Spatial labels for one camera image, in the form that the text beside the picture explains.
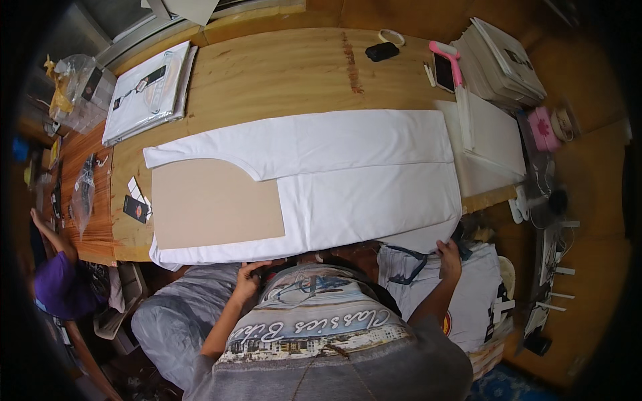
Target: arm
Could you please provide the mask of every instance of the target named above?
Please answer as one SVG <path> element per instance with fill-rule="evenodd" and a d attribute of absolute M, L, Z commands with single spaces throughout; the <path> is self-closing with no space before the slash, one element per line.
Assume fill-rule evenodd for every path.
<path fill-rule="evenodd" d="M 441 275 L 443 279 L 437 287 L 423 300 L 412 312 L 408 324 L 413 325 L 426 315 L 437 317 L 439 324 L 443 324 L 450 299 L 453 297 L 455 287 L 462 275 L 462 261 L 459 259 L 457 245 L 451 239 L 447 244 L 437 241 L 437 255 L 441 258 Z"/>
<path fill-rule="evenodd" d="M 218 321 L 207 335 L 200 351 L 201 355 L 208 356 L 216 361 L 224 353 L 227 338 L 239 321 L 245 302 L 247 302 L 259 288 L 259 276 L 252 275 L 253 270 L 269 264 L 272 264 L 271 260 L 250 264 L 243 263 L 239 269 L 236 288 L 229 301 L 225 304 L 225 308 L 223 308 L 223 312 L 218 318 Z"/>
<path fill-rule="evenodd" d="M 36 225 L 42 235 L 47 237 L 51 245 L 56 248 L 56 252 L 64 252 L 67 259 L 69 259 L 69 262 L 71 262 L 72 265 L 75 265 L 76 261 L 78 261 L 78 252 L 76 252 L 76 248 L 74 248 L 69 241 L 50 229 L 47 224 L 43 222 L 40 213 L 38 213 L 34 208 L 31 208 L 31 218 L 33 219 L 33 224 Z"/>

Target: cardboard folding board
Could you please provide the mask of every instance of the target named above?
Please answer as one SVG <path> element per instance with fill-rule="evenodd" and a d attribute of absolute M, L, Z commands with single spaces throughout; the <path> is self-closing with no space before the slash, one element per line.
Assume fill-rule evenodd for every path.
<path fill-rule="evenodd" d="M 152 170 L 159 249 L 285 236 L 276 180 L 255 182 L 236 165 L 183 160 Z"/>

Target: smartphone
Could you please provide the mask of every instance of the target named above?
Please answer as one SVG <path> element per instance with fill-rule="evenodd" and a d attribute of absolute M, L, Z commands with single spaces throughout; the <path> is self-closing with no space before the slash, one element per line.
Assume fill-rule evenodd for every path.
<path fill-rule="evenodd" d="M 433 65 L 435 66 L 435 83 L 437 86 L 450 93 L 455 93 L 455 81 L 453 80 L 453 68 L 450 65 L 450 60 L 433 53 Z"/>

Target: hand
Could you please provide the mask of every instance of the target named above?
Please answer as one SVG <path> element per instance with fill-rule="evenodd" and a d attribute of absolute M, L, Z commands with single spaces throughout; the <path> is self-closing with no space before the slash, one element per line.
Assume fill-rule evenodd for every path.
<path fill-rule="evenodd" d="M 459 249 L 450 238 L 447 244 L 437 241 L 437 255 L 442 260 L 440 276 L 444 280 L 459 281 L 462 275 L 462 260 L 459 258 Z"/>
<path fill-rule="evenodd" d="M 42 226 L 44 226 L 44 221 L 42 220 L 42 214 L 40 214 L 39 211 L 37 211 L 34 207 L 32 207 L 30 214 L 31 214 L 31 219 L 33 220 L 33 224 L 35 224 L 37 228 L 41 228 Z"/>
<path fill-rule="evenodd" d="M 232 298 L 245 304 L 245 302 L 247 302 L 247 300 L 250 299 L 259 288 L 259 283 L 261 281 L 259 275 L 252 275 L 252 272 L 262 266 L 269 266 L 271 264 L 271 260 L 250 264 L 243 262 L 239 269 L 238 278 L 236 279 L 236 288 L 232 293 Z"/>

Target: gray printed t-shirt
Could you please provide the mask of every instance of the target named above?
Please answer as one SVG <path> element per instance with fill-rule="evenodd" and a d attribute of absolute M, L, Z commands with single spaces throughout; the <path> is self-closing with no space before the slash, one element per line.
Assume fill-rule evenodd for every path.
<path fill-rule="evenodd" d="M 183 399 L 463 400 L 473 369 L 436 317 L 409 326 L 357 276 L 319 264 L 278 273 L 218 361 L 196 358 Z"/>

